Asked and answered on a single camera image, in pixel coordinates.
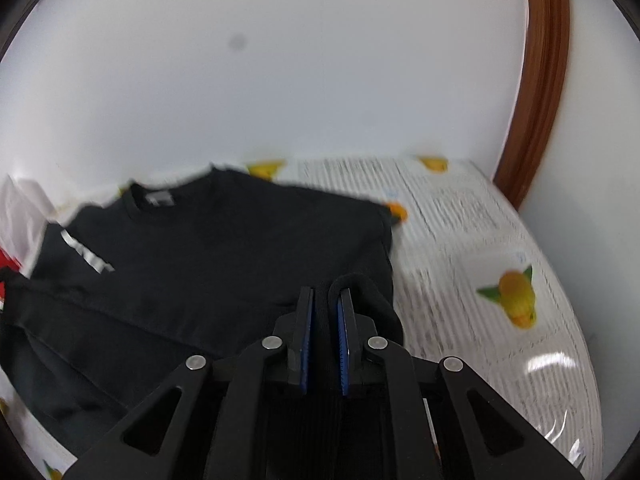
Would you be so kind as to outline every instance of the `mattress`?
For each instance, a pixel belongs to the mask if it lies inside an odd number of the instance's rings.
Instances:
[[[571,305],[517,213],[471,163],[331,158],[248,169],[276,182],[392,203],[404,217],[394,229],[391,261],[408,351],[432,361],[462,358],[585,478],[601,478],[598,391]],[[114,186],[94,202],[115,193]],[[70,218],[76,206],[57,218]],[[55,480],[74,462],[1,370],[0,408],[43,474]]]

